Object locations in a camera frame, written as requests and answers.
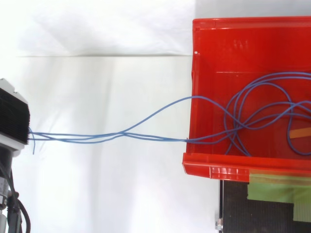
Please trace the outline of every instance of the coiled blue cable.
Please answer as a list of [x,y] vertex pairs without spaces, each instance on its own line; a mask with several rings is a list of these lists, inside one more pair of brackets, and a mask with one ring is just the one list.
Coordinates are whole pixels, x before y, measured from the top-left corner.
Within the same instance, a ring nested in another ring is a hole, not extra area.
[[[311,74],[304,73],[304,72],[281,72],[281,73],[274,73],[274,74],[262,76],[256,80],[252,81],[246,87],[244,87],[240,92],[235,94],[231,98],[231,100],[228,102],[226,108],[224,108],[223,106],[221,106],[217,102],[215,102],[215,101],[213,101],[207,97],[191,96],[191,97],[185,97],[185,98],[182,98],[180,100],[174,101],[174,102],[164,106],[163,108],[159,109],[155,113],[151,114],[150,116],[148,116],[144,120],[140,121],[139,123],[129,127],[128,129],[125,129],[125,130],[117,132],[117,133],[89,135],[89,134],[68,134],[68,133],[40,133],[40,132],[32,132],[30,130],[31,134],[33,135],[33,138],[30,140],[33,140],[33,141],[61,141],[61,142],[78,143],[78,144],[95,144],[95,143],[107,142],[107,141],[113,140],[113,139],[118,138],[118,137],[126,136],[126,137],[140,139],[140,140],[151,140],[151,141],[161,141],[161,142],[188,142],[188,143],[194,143],[194,144],[212,145],[212,144],[219,143],[219,142],[229,138],[231,141],[231,144],[230,144],[229,148],[227,149],[226,154],[229,153],[230,149],[232,148],[232,145],[234,145],[239,151],[241,151],[246,156],[251,156],[250,153],[245,148],[245,146],[243,145],[242,140],[240,139],[240,137],[238,135],[238,131],[242,130],[242,129],[249,129],[249,130],[263,129],[263,128],[275,123],[280,118],[287,116],[290,118],[289,124],[288,124],[288,130],[287,130],[288,131],[287,132],[287,141],[289,143],[289,146],[297,154],[311,155],[311,152],[303,153],[303,152],[298,151],[296,148],[294,148],[292,143],[291,143],[291,140],[289,138],[289,131],[291,128],[293,117],[303,117],[303,118],[306,118],[308,120],[311,120],[311,116],[309,116],[309,115],[294,113],[294,108],[296,108],[296,107],[302,108],[311,114],[311,110],[304,106],[304,104],[311,104],[311,101],[305,100],[305,101],[301,101],[298,103],[293,103],[289,94],[281,86],[271,82],[271,81],[275,81],[275,80],[286,80],[286,79],[303,79],[303,80],[311,81]],[[255,89],[256,87],[261,86],[261,85],[270,85],[270,86],[273,86],[275,88],[278,88],[279,90],[281,90],[285,94],[288,101],[274,102],[274,103],[268,104],[268,105],[258,109],[257,111],[255,111],[246,121],[240,122],[243,105],[245,103],[247,96],[252,92],[253,89]],[[242,97],[242,95],[244,94],[245,91],[246,91],[246,94],[243,96],[242,102],[241,102],[239,110],[237,112],[238,101]],[[222,132],[219,132],[219,133],[212,134],[212,135],[207,135],[204,137],[193,138],[193,139],[168,138],[168,137],[161,137],[161,136],[156,136],[156,135],[147,135],[147,134],[138,134],[138,133],[129,133],[128,132],[129,130],[137,127],[138,125],[140,125],[143,122],[147,121],[148,119],[152,118],[153,116],[155,116],[159,112],[165,110],[166,108],[168,108],[174,104],[177,104],[179,102],[182,102],[184,100],[189,100],[189,99],[203,99],[203,100],[211,102],[212,104],[216,105],[221,110],[223,110],[224,111],[224,127],[225,127],[225,130]],[[235,100],[234,110],[233,110],[233,113],[231,114],[228,111],[228,109],[234,100]],[[275,105],[282,105],[282,104],[289,105],[289,107],[285,111],[283,111],[282,113],[268,115],[268,116],[265,116],[265,117],[258,119],[256,121],[248,123],[256,114],[258,114],[262,110],[269,108],[269,107],[272,107],[272,106],[275,106]],[[230,118],[233,119],[233,129],[231,129],[231,130],[229,130],[227,127],[227,123],[226,123],[227,116],[229,116]],[[254,125],[256,123],[259,123],[261,121],[264,121],[264,120],[267,120],[270,118],[272,118],[272,120],[270,122],[266,123],[265,125],[262,125],[260,127],[251,127],[251,125]],[[218,139],[217,141],[213,141],[213,142],[202,141],[204,139],[213,138],[216,136],[220,136],[222,134],[225,134],[225,136]],[[67,137],[74,136],[74,137],[80,137],[80,138],[57,138],[55,136],[67,136]],[[106,139],[99,140],[99,141],[93,141],[94,139],[100,139],[100,138],[106,138]]]

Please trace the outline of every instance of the white wall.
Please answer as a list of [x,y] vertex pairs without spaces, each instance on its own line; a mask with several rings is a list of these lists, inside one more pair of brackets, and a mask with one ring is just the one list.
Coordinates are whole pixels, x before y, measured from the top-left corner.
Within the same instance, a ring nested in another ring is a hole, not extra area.
[[0,51],[191,55],[194,18],[310,13],[310,0],[2,0]]
[[[110,133],[191,94],[191,57],[2,60],[36,132]],[[190,101],[132,130],[189,135]],[[185,143],[33,143],[13,161],[33,233],[214,233],[218,181],[186,175]]]

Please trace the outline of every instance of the blue cable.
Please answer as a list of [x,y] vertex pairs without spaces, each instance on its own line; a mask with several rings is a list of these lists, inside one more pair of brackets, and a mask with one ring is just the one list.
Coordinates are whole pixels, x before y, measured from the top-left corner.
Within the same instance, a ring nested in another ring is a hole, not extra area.
[[[276,76],[276,75],[294,75],[294,76],[284,76],[284,77],[272,77],[272,76]],[[295,75],[307,75],[309,77],[300,77],[300,76],[295,76]],[[243,154],[245,154],[246,156],[251,156],[250,153],[247,151],[247,149],[245,148],[245,146],[243,145],[239,135],[238,135],[238,131],[241,129],[250,129],[250,130],[259,130],[262,128],[265,128],[273,123],[275,123],[278,119],[280,119],[281,117],[284,116],[289,116],[290,117],[290,121],[288,124],[288,133],[287,133],[287,140],[289,143],[289,146],[298,154],[301,155],[311,155],[311,152],[309,153],[302,153],[300,151],[298,151],[296,148],[293,147],[291,140],[289,138],[289,131],[291,128],[291,124],[292,124],[292,119],[294,116],[297,117],[304,117],[307,119],[311,119],[310,116],[308,115],[303,115],[303,114],[295,114],[294,113],[294,108],[295,107],[300,107],[303,108],[304,110],[308,111],[309,113],[311,113],[311,110],[308,109],[307,107],[303,106],[303,104],[311,104],[311,101],[305,100],[305,101],[301,101],[298,103],[293,103],[291,101],[291,98],[289,96],[289,94],[279,85],[276,85],[274,83],[269,83],[270,81],[274,81],[274,80],[282,80],[282,79],[303,79],[303,80],[311,80],[311,74],[309,73],[304,73],[304,72],[281,72],[281,73],[274,73],[274,74],[269,74],[269,75],[265,75],[262,76],[254,81],[252,81],[251,83],[249,83],[246,87],[244,87],[244,89],[242,89],[240,92],[238,92],[237,94],[235,94],[231,100],[229,101],[229,103],[227,104],[226,108],[222,107],[220,104],[218,104],[217,102],[207,98],[207,97],[203,97],[203,96],[191,96],[191,97],[186,97],[186,98],[182,98],[180,100],[174,101],[173,103],[170,103],[166,106],[164,106],[163,108],[159,109],[158,111],[156,111],[155,113],[151,114],[150,116],[148,116],[147,118],[145,118],[144,120],[140,121],[139,123],[131,126],[130,128],[117,132],[117,133],[106,133],[106,134],[95,134],[95,135],[89,135],[89,134],[67,134],[67,133],[40,133],[40,132],[32,132],[31,134],[33,135],[33,141],[50,141],[50,140],[56,140],[56,141],[62,141],[62,142],[67,142],[67,143],[78,143],[78,144],[95,144],[95,143],[101,143],[101,142],[106,142],[106,141],[110,141],[113,140],[117,137],[121,137],[121,136],[126,136],[126,137],[130,137],[130,138],[135,138],[135,139],[140,139],[140,140],[151,140],[151,141],[162,141],[162,142],[189,142],[189,143],[195,143],[195,144],[208,144],[208,145],[212,145],[212,144],[216,144],[219,143],[221,141],[223,141],[226,138],[229,138],[231,141],[231,144],[228,148],[228,150],[226,151],[226,154],[229,153],[232,145],[234,145],[237,149],[239,149]],[[262,108],[260,108],[259,110],[257,110],[256,112],[254,112],[245,122],[240,122],[240,118],[241,118],[241,114],[242,114],[242,108],[244,105],[244,102],[248,96],[248,94],[255,89],[256,87],[260,86],[260,85],[271,85],[274,86],[278,89],[280,89],[287,97],[288,101],[283,101],[283,102],[275,102],[275,103],[271,103],[268,104]],[[237,110],[237,105],[238,105],[238,101],[240,99],[240,97],[242,96],[242,94],[244,93],[244,91],[246,89],[249,89],[246,94],[244,95],[243,99],[242,99],[242,103],[240,105],[239,111],[238,111],[238,116],[236,118],[236,110]],[[148,119],[150,119],[151,117],[153,117],[154,115],[158,114],[159,112],[163,111],[164,109],[179,103],[181,101],[184,100],[189,100],[189,99],[203,99],[203,100],[207,100],[211,103],[213,103],[214,105],[216,105],[217,107],[219,107],[220,109],[222,109],[224,111],[224,127],[225,130],[219,133],[215,133],[212,135],[208,135],[208,136],[204,136],[204,137],[200,137],[200,138],[194,138],[194,139],[177,139],[177,138],[168,138],[168,137],[160,137],[160,136],[155,136],[155,135],[147,135],[147,134],[138,134],[138,133],[127,133],[127,131],[135,128],[136,126],[142,124],[143,122],[147,121]],[[229,106],[231,105],[232,101],[235,99],[235,104],[234,104],[234,111],[233,114],[231,114],[228,109]],[[248,123],[247,122],[253,118],[257,113],[259,113],[260,111],[262,111],[265,108],[274,106],[274,105],[278,105],[278,104],[288,104],[290,105],[289,108],[287,108],[283,113],[281,114],[273,114],[273,115],[269,115],[269,116],[265,116],[261,119],[258,119],[254,122]],[[227,124],[226,124],[226,116],[229,116],[230,118],[233,119],[233,129],[229,130],[227,128]],[[269,118],[273,118],[275,117],[273,120],[271,120],[270,122],[268,122],[267,124],[260,126],[260,127],[250,127],[253,124],[256,124],[262,120],[266,120]],[[224,137],[218,139],[217,141],[213,141],[213,142],[202,142],[201,140],[204,139],[208,139],[208,138],[212,138],[215,136],[219,136],[222,134],[226,134]],[[37,136],[41,136],[44,138],[35,138],[34,135]],[[51,137],[51,136],[75,136],[75,137],[85,137],[85,138],[55,138],[55,137]],[[108,139],[104,139],[104,140],[100,140],[100,141],[88,141],[88,140],[92,140],[92,139],[98,139],[98,138],[105,138],[105,137],[110,137]],[[240,147],[237,145],[237,143],[235,142],[235,138],[237,139]]]

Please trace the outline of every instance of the red plastic bin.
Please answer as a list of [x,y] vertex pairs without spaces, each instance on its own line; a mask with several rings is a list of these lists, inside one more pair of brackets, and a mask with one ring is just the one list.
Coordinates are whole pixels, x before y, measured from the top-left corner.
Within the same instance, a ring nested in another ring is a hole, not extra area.
[[[270,73],[311,72],[311,17],[214,18],[193,21],[192,95],[208,97],[226,107],[234,94],[251,81]],[[311,82],[275,81],[293,101],[311,100]],[[257,109],[275,101],[287,101],[272,86],[261,86],[247,98],[242,121]],[[288,106],[269,108],[258,118],[280,113]],[[190,138],[225,130],[224,113],[217,106],[193,99]],[[232,120],[227,117],[229,127]],[[251,172],[311,177],[311,156],[301,156],[287,143],[288,118],[257,131],[242,130],[239,135],[252,157],[232,148],[224,155],[230,140],[215,145],[187,144],[183,157],[185,172],[221,180],[249,181]],[[311,127],[295,119],[292,129]],[[311,151],[311,138],[297,138],[293,145]]]

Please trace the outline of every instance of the dark base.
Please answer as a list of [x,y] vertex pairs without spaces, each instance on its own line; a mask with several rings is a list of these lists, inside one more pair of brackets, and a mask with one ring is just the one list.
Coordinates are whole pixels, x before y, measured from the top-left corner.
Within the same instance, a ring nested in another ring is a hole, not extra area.
[[224,233],[311,233],[311,223],[293,221],[293,204],[248,200],[247,183],[221,183]]

